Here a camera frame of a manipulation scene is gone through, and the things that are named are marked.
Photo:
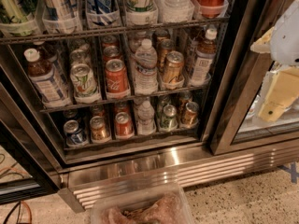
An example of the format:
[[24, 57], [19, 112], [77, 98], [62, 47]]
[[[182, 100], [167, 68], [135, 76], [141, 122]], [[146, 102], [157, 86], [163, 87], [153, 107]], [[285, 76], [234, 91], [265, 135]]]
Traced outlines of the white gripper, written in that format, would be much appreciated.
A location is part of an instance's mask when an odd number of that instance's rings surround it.
[[299, 0], [291, 3], [274, 28], [256, 40], [250, 50], [270, 52], [274, 61], [285, 64], [266, 73], [253, 116], [254, 123], [275, 123], [299, 97]]

